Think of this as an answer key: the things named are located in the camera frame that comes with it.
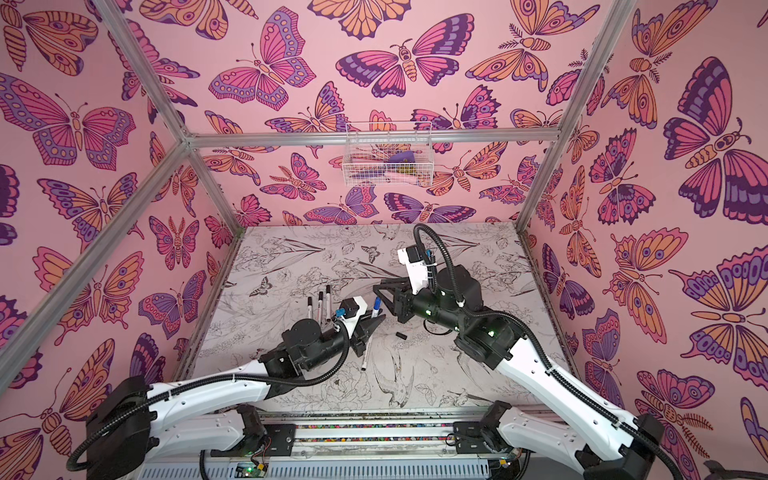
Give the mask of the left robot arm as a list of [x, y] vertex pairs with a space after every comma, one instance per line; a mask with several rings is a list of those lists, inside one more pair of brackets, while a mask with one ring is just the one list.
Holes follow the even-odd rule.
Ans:
[[272, 399], [330, 380], [349, 355], [362, 355], [383, 315], [337, 319], [322, 331], [302, 319], [278, 347], [227, 372], [177, 383], [148, 383], [141, 375], [122, 381], [86, 421], [86, 438], [66, 468], [89, 479], [119, 479], [151, 456], [168, 453], [163, 433], [214, 411]]

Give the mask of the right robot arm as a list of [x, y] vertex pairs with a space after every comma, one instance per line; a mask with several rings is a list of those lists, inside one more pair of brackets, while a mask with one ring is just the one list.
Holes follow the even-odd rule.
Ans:
[[661, 447], [659, 420], [631, 414], [552, 361], [522, 320], [485, 306], [481, 284], [463, 266], [430, 275], [425, 266], [411, 265], [408, 276], [373, 290], [400, 322], [419, 317], [455, 333], [460, 351], [524, 387], [559, 418], [535, 420], [497, 401], [485, 419], [490, 448], [528, 450], [585, 479], [646, 479], [655, 462], [681, 478]]

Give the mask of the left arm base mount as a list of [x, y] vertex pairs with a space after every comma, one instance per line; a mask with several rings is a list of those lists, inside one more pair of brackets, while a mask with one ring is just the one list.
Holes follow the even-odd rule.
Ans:
[[260, 411], [248, 404], [238, 405], [235, 410], [230, 410], [230, 413], [234, 413], [235, 419], [243, 424], [241, 428], [235, 428], [240, 436], [237, 442], [227, 449], [210, 450], [212, 457], [288, 457], [292, 454], [296, 441], [296, 424], [264, 423]]

